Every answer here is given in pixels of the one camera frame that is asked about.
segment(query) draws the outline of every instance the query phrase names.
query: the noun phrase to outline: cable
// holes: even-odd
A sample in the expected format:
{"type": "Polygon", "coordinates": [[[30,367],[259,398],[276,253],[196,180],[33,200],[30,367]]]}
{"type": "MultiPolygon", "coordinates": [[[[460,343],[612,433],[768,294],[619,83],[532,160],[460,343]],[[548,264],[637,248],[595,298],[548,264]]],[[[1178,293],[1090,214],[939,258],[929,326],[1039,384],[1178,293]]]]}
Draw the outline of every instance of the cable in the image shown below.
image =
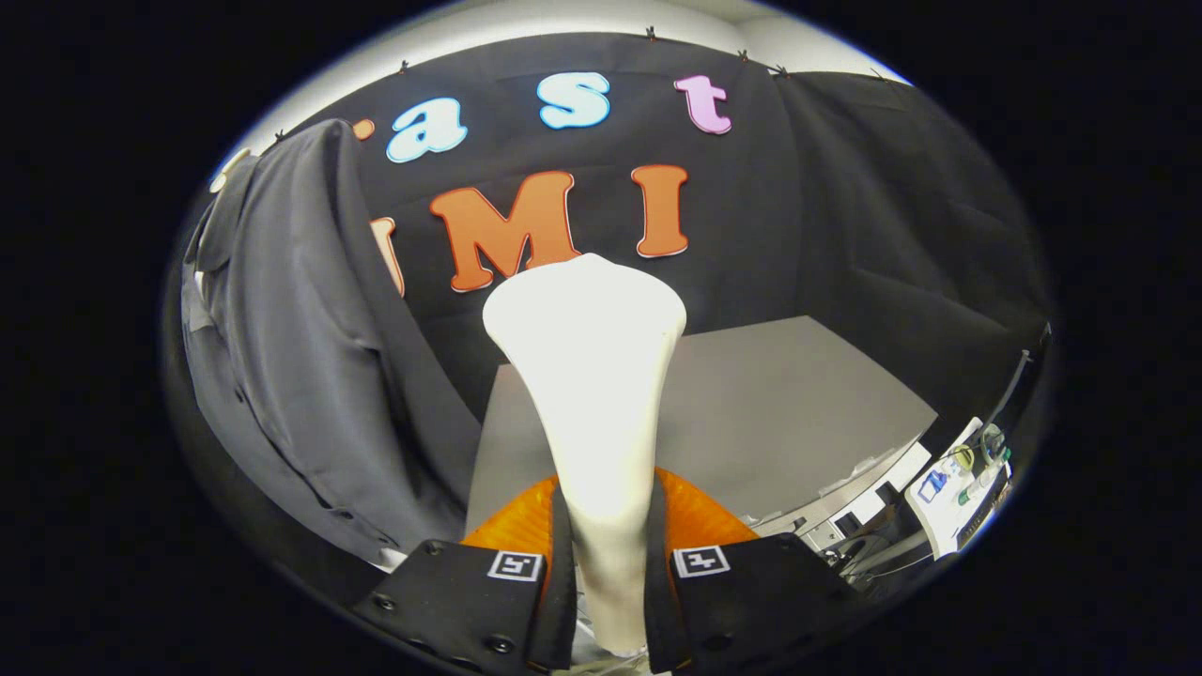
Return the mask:
{"type": "Polygon", "coordinates": [[[877,577],[885,577],[886,575],[893,575],[894,573],[898,573],[900,570],[905,570],[906,568],[910,568],[911,565],[917,565],[917,564],[927,561],[928,558],[930,558],[933,556],[935,556],[935,552],[930,552],[930,553],[926,555],[924,557],[922,557],[922,558],[920,558],[917,561],[912,561],[912,562],[910,562],[910,563],[908,563],[908,564],[905,564],[905,565],[903,565],[900,568],[894,568],[893,570],[886,570],[885,573],[875,573],[875,574],[874,573],[865,573],[863,581],[867,582],[867,581],[876,580],[877,577]]]}

